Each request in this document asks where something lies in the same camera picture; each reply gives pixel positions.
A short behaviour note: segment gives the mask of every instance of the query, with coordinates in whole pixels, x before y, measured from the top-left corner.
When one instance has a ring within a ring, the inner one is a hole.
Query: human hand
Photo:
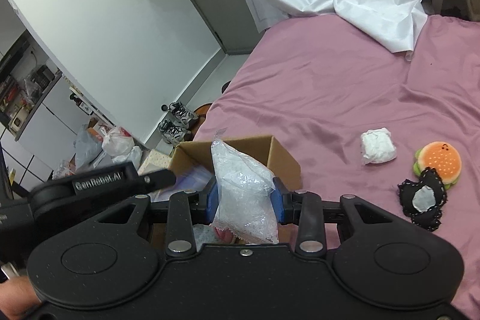
[[[20,320],[25,312],[40,305],[28,277],[12,278],[0,283],[0,310],[9,320]]]

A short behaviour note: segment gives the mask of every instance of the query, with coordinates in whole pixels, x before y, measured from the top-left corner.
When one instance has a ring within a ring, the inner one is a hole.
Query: baseboard
[[[210,74],[217,68],[217,66],[222,62],[225,58],[225,52],[222,49],[219,49],[215,55],[213,55],[207,62],[203,65],[202,68],[197,72],[197,74],[190,80],[187,86],[183,89],[180,95],[177,97],[177,101],[181,101],[184,104],[187,104],[191,98],[195,95],[198,89],[203,85],[203,83],[207,80]],[[144,145],[147,148],[153,149],[155,148],[158,143],[160,142],[161,135],[160,132],[154,129],[152,134],[149,136],[148,140]]]

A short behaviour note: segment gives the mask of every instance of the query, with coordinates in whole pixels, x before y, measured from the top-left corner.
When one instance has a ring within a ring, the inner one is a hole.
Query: pink fabric
[[[392,132],[398,157],[364,166],[360,134],[381,127]],[[335,15],[280,22],[196,139],[221,128],[225,136],[273,134],[300,163],[304,188],[325,200],[354,193],[398,216],[397,184],[415,178],[415,151],[452,143],[463,170],[436,234],[465,262],[453,304],[480,319],[480,24],[429,17],[408,63]]]

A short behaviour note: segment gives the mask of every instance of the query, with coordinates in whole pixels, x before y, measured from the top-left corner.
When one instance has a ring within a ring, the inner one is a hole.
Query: robotic arm
[[[26,268],[44,303],[28,319],[466,319],[449,304],[463,276],[457,250],[363,199],[325,202],[275,178],[278,222],[299,227],[294,249],[197,249],[192,225],[212,222],[215,179],[168,202],[144,194],[174,182],[168,170],[138,177],[123,164],[37,188],[17,205],[22,219],[6,211],[15,204],[2,206],[1,242],[23,253],[36,246]],[[163,250],[146,240],[153,223],[166,223]],[[327,250],[325,223],[337,224],[335,250]],[[5,247],[2,260],[19,257]]]

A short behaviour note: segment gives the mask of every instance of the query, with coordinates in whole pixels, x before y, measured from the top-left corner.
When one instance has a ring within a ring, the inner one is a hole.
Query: hamburger plush toy
[[[440,176],[445,189],[458,181],[462,170],[462,160],[458,151],[449,143],[434,141],[415,153],[417,161],[413,165],[416,176],[425,168],[434,168]]]

